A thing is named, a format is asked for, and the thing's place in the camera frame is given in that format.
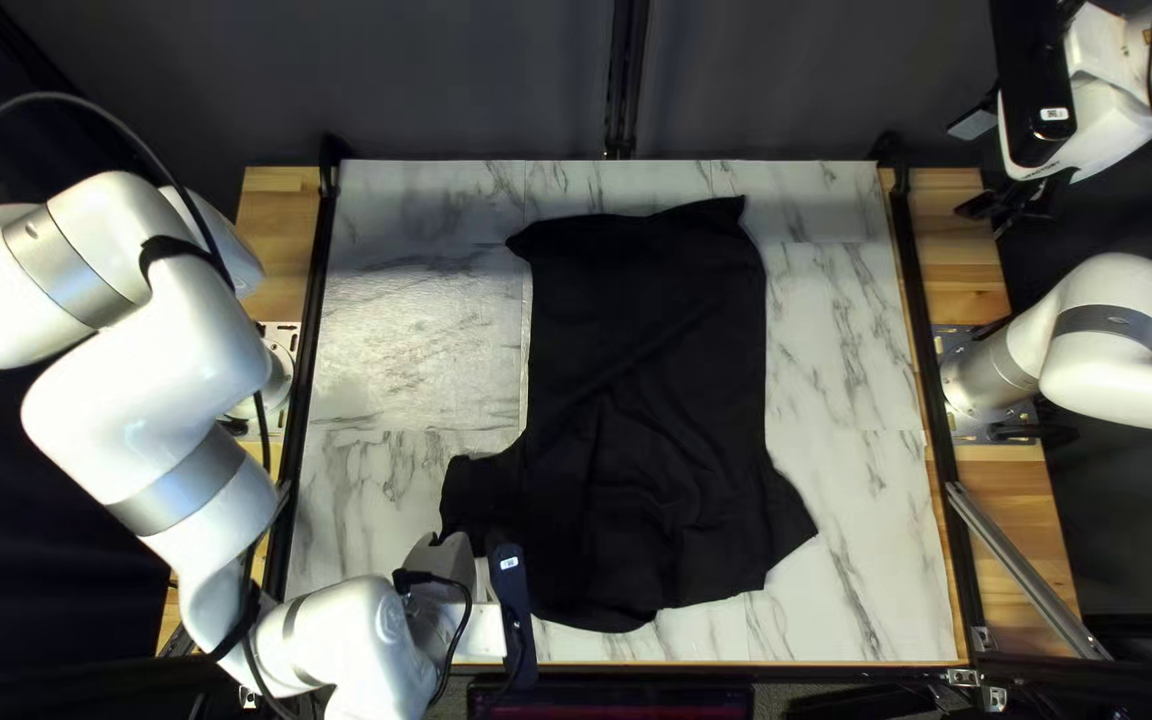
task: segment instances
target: gray wall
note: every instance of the gray wall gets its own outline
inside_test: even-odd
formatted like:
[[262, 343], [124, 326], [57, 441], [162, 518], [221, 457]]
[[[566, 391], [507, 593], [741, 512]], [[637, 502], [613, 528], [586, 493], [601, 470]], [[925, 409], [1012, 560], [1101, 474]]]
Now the gray wall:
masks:
[[993, 85], [988, 0], [658, 0], [644, 156], [858, 158], [885, 129], [973, 160], [945, 126]]
[[[233, 211], [242, 168], [598, 156], [612, 0], [1, 0], [69, 78]], [[638, 156], [857, 158], [993, 82], [986, 0], [655, 0]]]
[[251, 162], [594, 156], [611, 0], [2, 0], [84, 93], [233, 212]]

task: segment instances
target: black strap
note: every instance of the black strap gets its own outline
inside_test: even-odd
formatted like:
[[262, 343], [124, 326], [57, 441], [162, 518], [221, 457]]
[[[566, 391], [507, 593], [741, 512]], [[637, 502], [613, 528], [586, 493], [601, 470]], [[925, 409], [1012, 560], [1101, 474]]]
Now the black strap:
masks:
[[185, 242], [166, 235], [156, 235], [141, 243], [139, 265], [141, 274], [145, 275], [145, 282], [150, 282], [150, 265], [154, 260], [166, 260], [168, 257], [175, 257], [176, 255], [194, 255], [212, 266], [215, 266], [218, 263], [218, 259], [213, 255], [200, 249], [192, 242]]
[[238, 621], [221, 638], [220, 645], [207, 653], [210, 660], [217, 661], [229, 654], [229, 651], [234, 650], [234, 646], [237, 646], [238, 642], [251, 631], [252, 626], [256, 624], [256, 619], [260, 617], [260, 585], [257, 585], [256, 581], [248, 581], [248, 583], [251, 584], [248, 585], [248, 597], [243, 598]]

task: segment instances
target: black t-shirt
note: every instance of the black t-shirt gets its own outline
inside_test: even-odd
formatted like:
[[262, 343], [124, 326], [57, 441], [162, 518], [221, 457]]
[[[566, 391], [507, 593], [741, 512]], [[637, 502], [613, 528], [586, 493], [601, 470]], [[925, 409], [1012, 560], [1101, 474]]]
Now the black t-shirt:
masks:
[[538, 221], [526, 431], [452, 458], [442, 532], [522, 546], [539, 617], [628, 631], [759, 590], [816, 525], [764, 445], [765, 275], [744, 197]]

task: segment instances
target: marble surface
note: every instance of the marble surface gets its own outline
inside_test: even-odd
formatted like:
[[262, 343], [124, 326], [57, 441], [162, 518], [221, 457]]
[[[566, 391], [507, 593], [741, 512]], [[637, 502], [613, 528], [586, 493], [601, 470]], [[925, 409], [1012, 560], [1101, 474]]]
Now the marble surface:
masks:
[[[388, 573], [447, 461], [526, 416], [531, 221], [744, 194], [768, 275], [767, 445], [820, 535], [764, 590], [623, 634], [536, 621], [541, 662], [955, 657], [895, 260], [867, 162], [348, 161], [288, 594]], [[486, 590], [480, 588], [480, 599]]]

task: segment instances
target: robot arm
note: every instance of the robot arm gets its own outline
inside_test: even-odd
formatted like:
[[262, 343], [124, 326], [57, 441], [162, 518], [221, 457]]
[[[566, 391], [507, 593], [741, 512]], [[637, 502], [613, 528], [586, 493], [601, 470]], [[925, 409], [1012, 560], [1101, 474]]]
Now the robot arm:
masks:
[[[250, 291], [260, 264], [196, 200], [235, 290]], [[127, 173], [92, 176], [46, 205], [0, 206], [0, 367], [81, 342], [29, 389], [24, 430], [172, 564], [182, 623], [210, 652], [240, 621], [248, 579], [236, 558], [276, 505], [264, 469], [215, 417], [262, 388], [270, 355], [182, 210], [180, 196]], [[276, 607], [265, 599], [248, 638], [270, 694], [335, 684], [329, 717], [418, 718], [447, 619], [463, 605], [412, 594], [404, 606], [388, 581], [364, 577]], [[414, 626], [419, 646], [414, 607], [426, 611]], [[488, 641], [471, 645], [499, 658], [499, 614], [477, 615], [471, 634]], [[219, 664], [256, 687], [242, 646]]]
[[1097, 255], [965, 348], [941, 366], [945, 399], [958, 412], [1000, 420], [1040, 391], [1084, 416], [1152, 430], [1152, 262]]

